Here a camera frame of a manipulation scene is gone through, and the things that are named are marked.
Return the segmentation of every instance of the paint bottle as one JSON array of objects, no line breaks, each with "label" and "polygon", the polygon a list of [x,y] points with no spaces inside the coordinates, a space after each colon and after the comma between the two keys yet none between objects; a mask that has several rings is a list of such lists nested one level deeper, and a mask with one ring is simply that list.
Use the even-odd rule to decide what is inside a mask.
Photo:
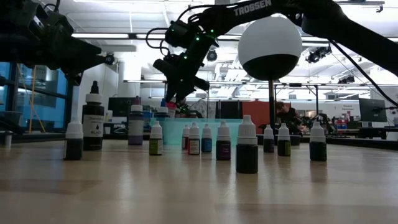
[{"label": "paint bottle", "polygon": [[257,174],[259,148],[257,146],[256,126],[251,122],[250,115],[243,116],[238,129],[236,145],[236,172]]},{"label": "paint bottle", "polygon": [[202,130],[201,134],[201,151],[202,152],[212,152],[213,150],[213,140],[211,139],[211,128],[208,124]]},{"label": "paint bottle", "polygon": [[97,81],[86,95],[87,105],[83,106],[83,148],[85,151],[101,150],[104,131],[104,107]]},{"label": "paint bottle", "polygon": [[278,156],[290,156],[290,133],[285,123],[282,123],[278,131]]},{"label": "paint bottle", "polygon": [[162,127],[158,121],[155,121],[155,125],[153,125],[150,130],[149,155],[161,156],[162,154],[163,154]]},{"label": "paint bottle", "polygon": [[231,160],[231,136],[226,121],[222,121],[217,130],[216,159],[218,161]]},{"label": "paint bottle", "polygon": [[189,129],[188,154],[189,155],[200,154],[199,127],[195,122],[192,123],[192,127]]},{"label": "paint bottle", "polygon": [[63,160],[80,160],[83,154],[83,125],[76,119],[68,124],[63,147]]},{"label": "paint bottle", "polygon": [[[165,132],[165,119],[169,117],[169,109],[167,107],[161,106],[157,108],[157,112],[154,115],[154,118],[156,118],[156,121],[159,121],[159,124],[162,127],[162,130]],[[163,145],[167,144],[167,136],[163,135]]]},{"label": "paint bottle", "polygon": [[325,162],[328,160],[326,153],[325,130],[319,122],[314,122],[310,137],[310,159],[311,161]]},{"label": "paint bottle", "polygon": [[182,130],[182,150],[188,150],[188,140],[189,140],[189,127],[185,125],[184,129]]},{"label": "paint bottle", "polygon": [[129,115],[129,145],[141,146],[144,137],[144,113],[141,105],[131,105]]},{"label": "paint bottle", "polygon": [[262,146],[265,153],[274,153],[275,151],[274,130],[272,130],[269,124],[267,124],[267,128],[264,130]]}]

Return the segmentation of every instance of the ceiling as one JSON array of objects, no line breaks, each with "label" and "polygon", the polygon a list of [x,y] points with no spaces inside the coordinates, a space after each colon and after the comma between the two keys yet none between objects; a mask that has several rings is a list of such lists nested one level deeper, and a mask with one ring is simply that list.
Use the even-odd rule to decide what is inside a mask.
[{"label": "ceiling", "polygon": [[[61,0],[60,12],[67,16],[76,32],[138,32],[145,33],[154,27],[168,27],[170,21],[177,19],[179,14],[188,6],[199,4],[226,4],[234,0]],[[54,3],[55,0],[42,0],[42,3]],[[359,24],[385,36],[398,37],[398,1],[384,0],[384,10],[376,13],[378,6],[342,6],[346,15]],[[186,20],[193,12],[183,16]],[[237,26],[230,30],[229,34],[242,34],[245,26]],[[152,67],[152,63],[161,58],[158,50],[150,49],[142,40],[91,40],[93,44],[100,47],[112,47],[113,45],[135,45],[136,53],[142,65],[142,76],[149,79],[159,79],[163,76]],[[250,80],[250,77],[239,66],[237,60],[238,42],[220,42],[218,48],[218,59],[215,62],[205,61],[201,68],[201,76],[209,80],[241,81],[243,78]],[[318,63],[308,64],[305,57],[312,48],[303,48],[303,54],[296,68],[282,82],[314,82],[314,83],[337,83],[340,77],[354,73],[358,78],[363,77],[353,66],[342,56],[337,49],[332,48],[333,54],[328,55]],[[174,52],[181,52],[183,49],[174,49]],[[360,58],[354,52],[349,54],[360,61],[359,65],[370,74],[375,64],[365,58]],[[397,83],[396,80],[379,79],[382,83]]]}]

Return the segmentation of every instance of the blue paint bottle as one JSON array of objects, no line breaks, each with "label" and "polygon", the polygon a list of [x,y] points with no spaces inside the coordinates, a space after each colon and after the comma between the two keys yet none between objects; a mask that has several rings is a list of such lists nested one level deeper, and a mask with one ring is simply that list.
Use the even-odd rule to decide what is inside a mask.
[{"label": "blue paint bottle", "polygon": [[205,124],[201,135],[201,151],[211,152],[213,149],[213,141],[211,139],[211,128]]}]

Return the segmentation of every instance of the computer monitor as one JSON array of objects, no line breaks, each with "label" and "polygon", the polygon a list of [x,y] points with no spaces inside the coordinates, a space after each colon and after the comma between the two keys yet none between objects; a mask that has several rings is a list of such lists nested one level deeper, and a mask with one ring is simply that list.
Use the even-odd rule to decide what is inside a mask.
[{"label": "computer monitor", "polygon": [[110,97],[108,110],[113,111],[114,117],[129,116],[129,106],[133,105],[135,97]]},{"label": "computer monitor", "polygon": [[359,99],[359,109],[361,110],[361,121],[367,122],[387,122],[386,110],[378,110],[385,108],[384,100]]}]

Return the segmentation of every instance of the white sphere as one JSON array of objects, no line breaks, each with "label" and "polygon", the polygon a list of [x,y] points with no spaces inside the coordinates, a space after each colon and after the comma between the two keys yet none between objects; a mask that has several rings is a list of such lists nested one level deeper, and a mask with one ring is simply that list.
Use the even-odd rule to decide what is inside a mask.
[{"label": "white sphere", "polygon": [[258,80],[276,80],[289,74],[303,50],[300,32],[283,17],[253,22],[242,34],[238,57],[243,69]]}]

